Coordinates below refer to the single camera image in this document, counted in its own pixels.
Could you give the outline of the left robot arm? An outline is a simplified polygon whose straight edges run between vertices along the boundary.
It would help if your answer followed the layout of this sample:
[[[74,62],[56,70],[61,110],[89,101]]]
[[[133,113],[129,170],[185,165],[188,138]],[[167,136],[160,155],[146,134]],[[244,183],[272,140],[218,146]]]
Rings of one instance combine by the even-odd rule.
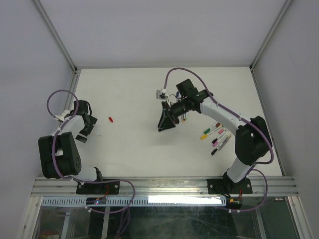
[[[102,173],[97,167],[86,166],[81,161],[76,140],[86,143],[97,118],[92,116],[88,101],[79,100],[73,103],[74,109],[55,116],[61,122],[60,127],[52,134],[38,140],[42,173],[45,178],[75,178],[87,181],[87,188],[93,193],[104,189]]]

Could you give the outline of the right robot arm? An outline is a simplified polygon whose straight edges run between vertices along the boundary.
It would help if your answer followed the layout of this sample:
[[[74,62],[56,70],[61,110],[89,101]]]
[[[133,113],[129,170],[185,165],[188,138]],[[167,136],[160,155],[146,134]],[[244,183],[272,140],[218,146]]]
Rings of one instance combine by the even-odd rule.
[[[181,99],[174,104],[168,103],[168,97],[164,96],[165,90],[158,92],[158,98],[162,99],[158,131],[176,127],[179,116],[189,111],[196,111],[222,124],[235,136],[236,159],[223,180],[224,190],[234,193],[252,166],[266,153],[273,152],[265,120],[260,116],[246,119],[215,100],[208,89],[198,91],[189,79],[176,87]]]

